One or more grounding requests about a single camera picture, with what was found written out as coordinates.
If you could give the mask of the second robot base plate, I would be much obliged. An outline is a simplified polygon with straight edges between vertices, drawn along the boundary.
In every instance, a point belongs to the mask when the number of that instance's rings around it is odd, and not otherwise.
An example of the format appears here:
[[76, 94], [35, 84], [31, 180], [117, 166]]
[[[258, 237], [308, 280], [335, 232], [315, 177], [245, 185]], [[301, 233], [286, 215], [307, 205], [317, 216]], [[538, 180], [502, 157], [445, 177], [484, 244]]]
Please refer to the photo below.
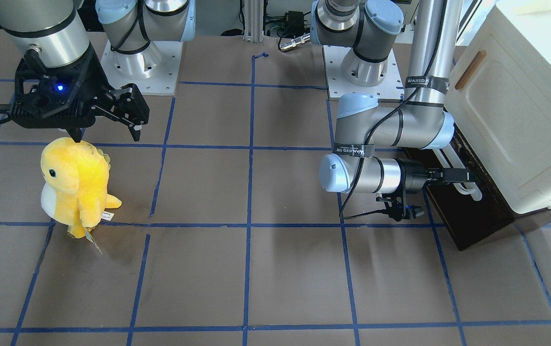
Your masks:
[[351, 48], [323, 46], [330, 100], [350, 93], [370, 94], [379, 101], [403, 99], [404, 87], [393, 50], [385, 61], [362, 61]]

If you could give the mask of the silver robot arm by drawer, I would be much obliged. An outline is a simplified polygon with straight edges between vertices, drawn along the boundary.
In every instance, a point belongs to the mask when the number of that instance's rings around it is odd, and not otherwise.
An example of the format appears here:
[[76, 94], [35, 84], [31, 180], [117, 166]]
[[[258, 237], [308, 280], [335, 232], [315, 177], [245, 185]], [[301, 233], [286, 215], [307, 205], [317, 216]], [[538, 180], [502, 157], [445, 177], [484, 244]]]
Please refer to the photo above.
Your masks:
[[[319, 181], [337, 193], [417, 191], [404, 160], [375, 156], [375, 147], [439, 149], [453, 138], [454, 119], [443, 110], [451, 87], [460, 0], [421, 0], [413, 35], [404, 99], [381, 107], [377, 96], [348, 93], [339, 99], [334, 147], [323, 157]], [[318, 0], [312, 42], [351, 48], [355, 62], [386, 61], [403, 13], [389, 0]]]

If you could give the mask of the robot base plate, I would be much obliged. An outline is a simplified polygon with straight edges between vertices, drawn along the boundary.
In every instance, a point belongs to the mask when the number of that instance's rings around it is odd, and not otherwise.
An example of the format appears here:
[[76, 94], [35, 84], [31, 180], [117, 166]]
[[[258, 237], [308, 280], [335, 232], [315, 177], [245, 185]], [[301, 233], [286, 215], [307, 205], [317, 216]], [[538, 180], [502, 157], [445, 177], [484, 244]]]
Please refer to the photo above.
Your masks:
[[144, 96], [174, 96], [183, 42], [153, 41], [143, 52], [113, 52], [107, 42], [100, 60], [109, 84], [122, 88], [133, 83]]

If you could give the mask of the silver robot arm near plush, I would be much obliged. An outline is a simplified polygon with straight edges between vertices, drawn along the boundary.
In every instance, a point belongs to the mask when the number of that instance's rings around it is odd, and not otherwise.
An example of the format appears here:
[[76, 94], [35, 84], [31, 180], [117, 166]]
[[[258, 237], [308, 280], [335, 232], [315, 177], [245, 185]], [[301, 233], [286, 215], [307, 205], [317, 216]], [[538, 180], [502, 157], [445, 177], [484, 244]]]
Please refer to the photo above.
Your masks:
[[150, 120], [144, 94], [174, 93], [175, 42], [196, 33], [194, 0], [98, 0], [108, 35], [102, 58], [71, 0], [0, 0], [0, 25], [22, 52], [14, 97], [0, 113], [28, 129], [61, 129], [75, 141], [106, 117], [139, 141]]

